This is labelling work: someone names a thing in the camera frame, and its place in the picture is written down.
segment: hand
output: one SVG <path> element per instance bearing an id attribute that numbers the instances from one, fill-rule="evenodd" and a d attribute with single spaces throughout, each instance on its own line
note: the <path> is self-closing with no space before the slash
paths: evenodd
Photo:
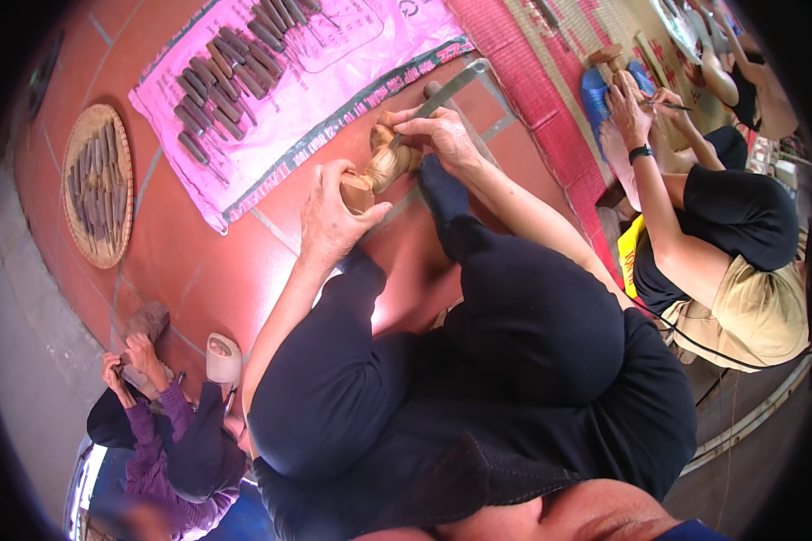
<path id="1" fill-rule="evenodd" d="M 117 354 L 105 352 L 102 355 L 102 380 L 116 393 L 125 388 L 124 379 L 117 373 L 119 366 L 120 357 Z"/>
<path id="2" fill-rule="evenodd" d="M 157 353 L 153 350 L 151 339 L 147 335 L 137 332 L 132 334 L 126 339 L 126 354 L 130 357 L 132 367 L 140 373 L 147 376 L 157 389 L 162 391 L 165 387 L 169 386 L 168 377 L 165 376 L 165 370 L 162 364 L 157 361 Z"/>
<path id="3" fill-rule="evenodd" d="M 480 162 L 481 155 L 466 133 L 459 114 L 439 107 L 429 119 L 412 119 L 415 109 L 390 115 L 394 131 L 403 135 L 419 136 L 439 155 L 446 171 L 457 177 L 470 165 Z"/>
<path id="4" fill-rule="evenodd" d="M 340 175 L 355 164 L 338 159 L 317 165 L 318 177 L 310 197 L 300 212 L 300 257 L 304 265 L 327 277 L 355 246 L 361 236 L 378 225 L 391 210 L 391 203 L 380 202 L 361 215 L 354 215 L 340 196 Z"/>
<path id="5" fill-rule="evenodd" d="M 644 97 L 654 101 L 655 103 L 653 103 L 653 107 L 655 110 L 668 117 L 674 125 L 684 124 L 690 120 L 686 111 L 683 111 L 682 109 L 672 109 L 663 105 L 665 103 L 682 105 L 682 98 L 670 90 L 664 87 L 659 88 L 659 91 L 654 95 L 649 96 L 644 94 Z"/>
<path id="6" fill-rule="evenodd" d="M 605 101 L 614 124 L 623 135 L 626 149 L 631 152 L 639 146 L 646 145 L 655 112 L 653 114 L 643 112 L 635 99 L 635 94 L 619 73 L 614 73 L 614 84 L 610 85 Z"/>

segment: khaki shirt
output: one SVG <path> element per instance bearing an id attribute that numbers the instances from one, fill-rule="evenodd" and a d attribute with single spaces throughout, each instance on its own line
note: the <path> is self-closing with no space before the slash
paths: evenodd
<path id="1" fill-rule="evenodd" d="M 691 339 L 730 358 L 754 366 L 790 361 L 809 343 L 805 284 L 798 270 L 806 238 L 801 230 L 797 257 L 769 273 L 754 269 L 738 255 L 722 279 L 712 311 L 695 300 L 678 300 L 662 317 Z M 719 366 L 756 371 L 707 352 L 679 333 L 674 341 Z"/>

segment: woven mat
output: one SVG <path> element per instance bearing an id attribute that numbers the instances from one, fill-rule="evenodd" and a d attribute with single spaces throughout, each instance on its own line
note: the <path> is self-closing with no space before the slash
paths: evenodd
<path id="1" fill-rule="evenodd" d="M 73 208 L 73 201 L 69 195 L 68 179 L 71 175 L 71 168 L 75 163 L 75 158 L 81 152 L 81 147 L 87 143 L 91 137 L 99 135 L 99 128 L 107 122 L 114 122 L 114 133 L 118 146 L 118 172 L 126 183 L 126 210 L 124 212 L 124 223 L 119 232 L 119 242 L 117 247 L 111 246 L 108 241 L 95 240 L 92 234 L 87 234 L 84 225 L 78 220 Z M 130 242 L 130 232 L 132 231 L 132 162 L 130 159 L 130 145 L 126 139 L 126 130 L 123 122 L 120 121 L 118 112 L 113 107 L 104 104 L 94 104 L 84 110 L 78 116 L 73 126 L 69 141 L 66 143 L 66 150 L 63 155 L 63 179 L 60 184 L 63 197 L 63 210 L 69 230 L 73 234 L 75 244 L 84 254 L 87 261 L 99 268 L 109 268 L 118 264 L 120 258 L 126 252 L 126 247 Z"/>
<path id="2" fill-rule="evenodd" d="M 614 181 L 602 161 L 580 103 L 580 78 L 588 57 L 612 43 L 623 46 L 623 60 L 639 60 L 651 73 L 634 36 L 650 44 L 671 90 L 693 107 L 704 133 L 730 124 L 729 112 L 704 88 L 700 71 L 673 44 L 650 0 L 552 0 L 563 36 L 544 23 L 529 0 L 448 0 L 469 38 L 494 67 L 514 110 L 530 128 L 545 163 L 565 189 L 593 249 L 617 276 L 595 201 Z M 609 81 L 605 65 L 599 67 Z M 662 130 L 675 149 L 685 139 L 667 121 Z"/>

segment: red tile floor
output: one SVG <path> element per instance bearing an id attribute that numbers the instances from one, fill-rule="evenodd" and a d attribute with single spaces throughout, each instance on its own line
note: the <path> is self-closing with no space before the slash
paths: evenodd
<path id="1" fill-rule="evenodd" d="M 300 246 L 299 211 L 311 168 L 345 157 L 361 169 L 369 159 L 367 134 L 377 113 L 419 105 L 428 81 L 445 82 L 464 65 L 463 60 L 449 62 L 349 124 L 222 237 L 202 220 L 162 159 L 151 126 L 126 97 L 163 43 L 202 3 L 79 3 L 55 28 L 55 35 L 65 29 L 60 59 L 42 110 L 22 127 L 14 155 L 15 180 L 33 237 L 80 319 L 105 348 L 114 350 L 123 322 L 142 298 L 161 301 L 171 313 L 171 325 L 157 342 L 157 353 L 175 373 L 187 372 L 186 391 L 196 396 L 205 374 L 207 335 L 218 331 L 232 337 L 246 356 L 285 285 Z M 502 169 L 577 225 L 529 131 L 494 85 L 490 79 L 474 81 L 456 101 Z M 129 249 L 119 265 L 107 270 L 90 265 L 78 251 L 59 204 L 67 138 L 76 117 L 93 103 L 107 103 L 119 112 L 135 175 Z M 414 178 L 399 179 L 383 198 L 395 208 L 364 244 L 389 276 L 374 329 L 423 330 L 460 296 L 459 271 L 442 252 Z M 475 211 L 496 227 L 487 211 Z"/>

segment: purple plaid shirt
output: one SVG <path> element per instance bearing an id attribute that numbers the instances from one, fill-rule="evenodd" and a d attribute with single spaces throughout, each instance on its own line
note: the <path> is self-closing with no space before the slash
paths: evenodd
<path id="1" fill-rule="evenodd" d="M 195 412 L 181 393 L 177 380 L 171 382 L 169 388 L 162 392 L 159 401 L 174 427 L 175 432 L 172 435 L 174 442 L 180 441 L 195 418 Z M 162 440 L 154 431 L 153 416 L 147 404 L 139 402 L 127 409 L 126 415 L 130 419 L 132 434 L 138 441 L 135 445 L 135 457 L 126 462 L 125 492 L 158 496 L 179 504 L 187 515 L 187 522 L 179 532 L 171 536 L 175 541 L 198 539 L 216 528 L 228 508 L 237 501 L 238 491 L 217 492 L 203 504 L 192 504 L 180 498 L 169 484 Z"/>

